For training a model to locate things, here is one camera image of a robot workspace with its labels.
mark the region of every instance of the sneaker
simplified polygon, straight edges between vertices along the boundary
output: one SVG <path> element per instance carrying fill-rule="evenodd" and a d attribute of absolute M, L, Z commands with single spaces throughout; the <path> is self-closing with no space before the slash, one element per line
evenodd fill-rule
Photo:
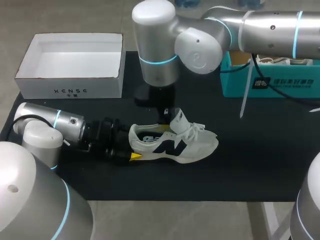
<path fill-rule="evenodd" d="M 175 109 L 170 125 L 133 124 L 129 131 L 129 143 L 139 160 L 169 158 L 180 164 L 188 164 L 208 157 L 217 148 L 217 135 L 205 130 L 205 125 L 190 123 L 180 108 Z"/>

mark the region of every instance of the shoe sole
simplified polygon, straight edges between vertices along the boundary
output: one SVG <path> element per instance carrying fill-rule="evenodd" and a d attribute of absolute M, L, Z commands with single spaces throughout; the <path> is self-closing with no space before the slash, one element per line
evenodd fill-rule
<path fill-rule="evenodd" d="M 186 157 L 180 157 L 180 156 L 173 156 L 173 155 L 169 155 L 166 153 L 153 153 L 153 152 L 142 152 L 142 151 L 134 151 L 134 152 L 142 155 L 142 157 L 137 159 L 137 161 L 151 161 L 151 160 L 166 158 L 166 159 L 172 159 L 180 164 L 190 164 L 190 163 L 200 161 L 200 160 L 210 156 L 217 149 L 218 145 L 219 145 L 219 141 L 218 141 L 218 139 L 216 139 L 216 142 L 214 143 L 209 154 L 202 155 L 197 158 L 186 158 Z"/>

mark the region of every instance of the shoelace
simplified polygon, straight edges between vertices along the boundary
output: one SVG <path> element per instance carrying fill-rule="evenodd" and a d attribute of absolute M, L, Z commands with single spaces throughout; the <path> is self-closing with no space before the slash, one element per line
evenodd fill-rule
<path fill-rule="evenodd" d="M 205 131 L 205 125 L 199 123 L 191 123 L 190 127 L 185 130 L 184 132 L 177 135 L 177 137 L 185 137 L 189 141 L 194 139 L 195 141 L 198 140 L 198 133 Z"/>

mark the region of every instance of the green shoebox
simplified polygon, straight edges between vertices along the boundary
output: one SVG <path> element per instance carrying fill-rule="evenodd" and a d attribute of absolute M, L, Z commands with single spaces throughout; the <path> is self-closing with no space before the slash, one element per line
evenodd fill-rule
<path fill-rule="evenodd" d="M 227 52 L 221 62 L 221 71 L 239 68 L 248 62 L 250 54 Z M 313 65 L 260 64 L 261 72 L 270 78 L 270 85 L 295 98 L 320 98 L 320 60 Z M 227 98 L 244 96 L 249 67 L 243 70 L 221 73 L 223 95 Z M 249 98 L 283 98 L 266 85 L 255 67 L 252 70 Z"/>

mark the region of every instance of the cardboard box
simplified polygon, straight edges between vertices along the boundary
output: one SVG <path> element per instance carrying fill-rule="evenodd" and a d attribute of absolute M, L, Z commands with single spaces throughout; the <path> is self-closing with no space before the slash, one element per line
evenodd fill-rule
<path fill-rule="evenodd" d="M 227 52 L 221 62 L 221 70 L 239 68 L 248 62 L 251 55 L 244 52 Z M 270 77 L 269 84 L 295 98 L 320 98 L 320 61 L 313 65 L 276 65 L 260 64 L 261 72 Z M 223 95 L 227 98 L 244 96 L 249 67 L 243 70 L 221 73 Z M 282 98 L 270 87 L 261 82 L 255 67 L 252 70 L 249 98 Z"/>
<path fill-rule="evenodd" d="M 125 59 L 122 34 L 36 34 L 15 81 L 25 99 L 121 98 Z"/>

